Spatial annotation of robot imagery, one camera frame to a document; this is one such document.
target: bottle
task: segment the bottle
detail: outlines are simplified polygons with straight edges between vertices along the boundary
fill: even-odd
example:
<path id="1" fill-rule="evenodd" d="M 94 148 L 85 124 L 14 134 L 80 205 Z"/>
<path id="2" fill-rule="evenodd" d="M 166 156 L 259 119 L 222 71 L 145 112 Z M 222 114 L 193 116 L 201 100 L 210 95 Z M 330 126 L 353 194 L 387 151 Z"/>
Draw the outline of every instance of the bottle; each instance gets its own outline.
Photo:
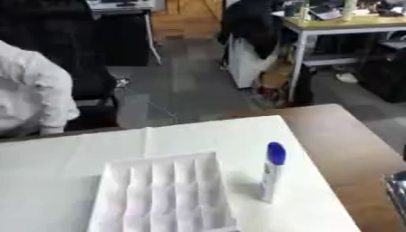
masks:
<path id="1" fill-rule="evenodd" d="M 272 203 L 276 182 L 282 173 L 285 159 L 284 147 L 277 142 L 270 142 L 267 147 L 266 163 L 261 182 L 261 199 L 268 203 Z"/>
<path id="2" fill-rule="evenodd" d="M 300 8 L 299 21 L 300 22 L 306 21 L 308 15 L 309 15 L 309 12 L 310 12 L 310 5 L 309 4 L 306 4 L 306 5 L 302 6 L 302 8 Z"/>
<path id="3" fill-rule="evenodd" d="M 353 11 L 357 9 L 357 0 L 346 0 L 343 9 L 343 21 L 348 22 L 353 17 Z"/>

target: office chair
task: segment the office chair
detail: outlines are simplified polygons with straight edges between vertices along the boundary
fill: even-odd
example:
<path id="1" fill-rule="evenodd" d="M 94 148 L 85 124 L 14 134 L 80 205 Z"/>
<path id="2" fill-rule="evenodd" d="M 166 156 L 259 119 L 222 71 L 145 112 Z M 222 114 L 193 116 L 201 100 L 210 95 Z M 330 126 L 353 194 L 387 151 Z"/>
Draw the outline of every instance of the office chair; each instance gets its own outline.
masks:
<path id="1" fill-rule="evenodd" d="M 82 116 L 76 122 L 84 123 L 71 127 L 76 131 L 117 126 L 119 107 L 114 96 L 116 81 L 95 48 L 92 12 L 84 1 L 19 0 L 18 7 L 14 3 L 7 13 L 11 22 L 20 22 L 25 37 L 34 44 L 32 50 L 42 53 L 72 76 L 72 95 L 78 104 L 96 102 L 79 107 Z M 26 49 L 27 43 L 12 44 Z"/>

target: black jacket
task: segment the black jacket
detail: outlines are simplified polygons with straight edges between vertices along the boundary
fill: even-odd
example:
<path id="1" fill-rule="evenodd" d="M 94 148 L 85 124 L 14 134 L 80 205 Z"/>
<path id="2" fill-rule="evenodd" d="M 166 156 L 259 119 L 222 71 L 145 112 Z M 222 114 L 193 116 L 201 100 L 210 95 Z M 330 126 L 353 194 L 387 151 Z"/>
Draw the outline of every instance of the black jacket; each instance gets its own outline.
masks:
<path id="1" fill-rule="evenodd" d="M 218 41 L 226 44 L 231 34 L 244 38 L 261 59 L 266 59 L 278 42 L 280 21 L 271 15 L 276 5 L 276 0 L 241 0 L 232 4 L 224 11 Z"/>

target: paper grid compartment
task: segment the paper grid compartment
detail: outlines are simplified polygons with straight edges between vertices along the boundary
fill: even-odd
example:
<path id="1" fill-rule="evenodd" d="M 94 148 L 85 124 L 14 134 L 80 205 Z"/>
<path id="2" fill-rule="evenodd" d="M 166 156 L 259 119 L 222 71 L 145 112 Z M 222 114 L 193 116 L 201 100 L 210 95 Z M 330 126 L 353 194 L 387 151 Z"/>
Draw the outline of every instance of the paper grid compartment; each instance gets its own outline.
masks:
<path id="1" fill-rule="evenodd" d="M 88 232 L 237 231 L 216 154 L 106 165 Z"/>

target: desk leg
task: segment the desk leg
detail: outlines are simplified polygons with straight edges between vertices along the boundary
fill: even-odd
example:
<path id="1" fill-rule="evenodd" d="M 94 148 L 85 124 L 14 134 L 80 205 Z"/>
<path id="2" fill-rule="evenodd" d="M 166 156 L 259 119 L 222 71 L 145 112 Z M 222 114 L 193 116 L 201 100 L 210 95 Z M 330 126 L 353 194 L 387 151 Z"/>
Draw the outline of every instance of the desk leg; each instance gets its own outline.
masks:
<path id="1" fill-rule="evenodd" d="M 154 37 L 152 35 L 152 22 L 150 21 L 150 13 L 144 14 L 144 17 L 145 24 L 147 25 L 148 45 L 150 47 L 150 50 L 152 51 L 152 54 L 155 56 L 157 63 L 159 65 L 162 65 L 162 60 L 160 59 L 160 55 L 158 54 L 154 44 Z"/>
<path id="2" fill-rule="evenodd" d="M 289 101 L 290 102 L 293 102 L 295 99 L 295 89 L 296 89 L 297 81 L 299 79 L 300 69 L 301 69 L 302 63 L 303 63 L 303 58 L 305 56 L 306 41 L 307 41 L 307 34 L 301 32 L 299 34 L 299 40 L 298 40 L 297 47 L 296 47 L 294 72 L 292 74 L 292 80 L 290 82 L 290 87 L 289 87 Z"/>

